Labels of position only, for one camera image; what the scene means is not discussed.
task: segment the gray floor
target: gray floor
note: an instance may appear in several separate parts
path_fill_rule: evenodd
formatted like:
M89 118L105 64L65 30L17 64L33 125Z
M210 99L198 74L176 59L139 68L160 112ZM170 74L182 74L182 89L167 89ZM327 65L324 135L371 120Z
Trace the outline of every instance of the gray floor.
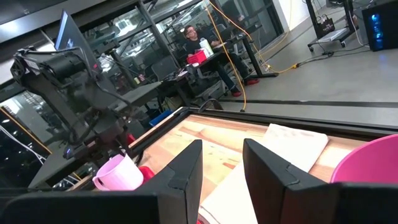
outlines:
M344 12L338 10L331 16L335 21ZM345 21L337 23L343 27ZM307 44L315 38L315 32L305 21L289 34L284 42L265 54L265 59L274 70L284 70L292 64L320 55L323 50L314 45L314 53ZM300 68L281 73L277 78L262 79L260 84L245 88L248 100L299 100L299 101L368 101L398 102L398 50L368 51L359 47L355 34L346 40L347 47L340 43L322 44L325 50L335 51L335 55L356 53L343 57L332 57L308 63ZM239 111L242 103L223 103L226 110ZM280 114L291 117L350 121L398 126L398 109L395 108L353 108L342 106L297 106L264 105L250 103L246 111L263 114Z

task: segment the wooden tabletop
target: wooden tabletop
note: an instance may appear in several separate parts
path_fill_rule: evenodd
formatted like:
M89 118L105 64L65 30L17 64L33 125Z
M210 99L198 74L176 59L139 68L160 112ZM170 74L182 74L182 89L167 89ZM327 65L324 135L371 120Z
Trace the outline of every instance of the wooden tabletop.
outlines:
M251 138L260 141L266 131L267 126L190 115L145 150L142 165L158 173L193 140L201 139L203 185L200 202L202 202L242 161L243 140ZM327 147L310 174L329 182L338 163L362 144L364 144L362 141L330 136Z

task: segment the man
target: man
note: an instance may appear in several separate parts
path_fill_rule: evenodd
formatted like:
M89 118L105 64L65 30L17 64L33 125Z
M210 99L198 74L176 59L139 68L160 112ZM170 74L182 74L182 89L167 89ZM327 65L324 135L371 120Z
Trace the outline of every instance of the man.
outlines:
M201 49L200 47L201 38L207 39L207 41L212 47L216 47L221 43L219 40L210 40L210 38L208 38L205 35L199 35L196 32L195 28L193 28L192 26L186 26L184 28L183 33L188 40L186 45L188 56L192 56L196 50ZM232 60L232 62L235 64L235 67L238 69L239 73L241 74L245 85L253 85L259 83L259 80L256 78L249 78L249 73L246 70L246 66L242 63L241 59L236 54L228 54L228 55ZM242 93L235 87L234 82L230 79L230 77L228 76L228 74L226 73L225 69L222 66L222 64L226 64L228 62L229 62L228 57L225 54L223 54L220 55L220 59L217 60L217 62L212 63L211 66L216 68L215 71L218 72L220 78L225 82L228 89L231 90L232 95L237 97L242 95Z

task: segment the computer monitor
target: computer monitor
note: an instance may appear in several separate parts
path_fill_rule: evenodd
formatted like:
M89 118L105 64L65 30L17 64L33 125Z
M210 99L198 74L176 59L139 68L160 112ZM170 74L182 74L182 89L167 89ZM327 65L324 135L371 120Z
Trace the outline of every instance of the computer monitor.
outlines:
M98 63L90 45L80 32L79 27L66 11L62 11L60 31L57 41L55 42L55 49L62 50L71 47L80 47L87 56L90 68L97 73L101 73L101 65Z

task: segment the red box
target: red box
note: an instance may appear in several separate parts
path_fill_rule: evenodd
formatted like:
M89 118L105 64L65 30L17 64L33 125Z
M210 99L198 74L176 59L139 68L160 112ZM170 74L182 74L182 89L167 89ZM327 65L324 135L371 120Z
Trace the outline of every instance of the red box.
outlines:
M203 50L199 51L198 53L192 55L191 57L187 58L188 63L202 63L206 60L206 55Z

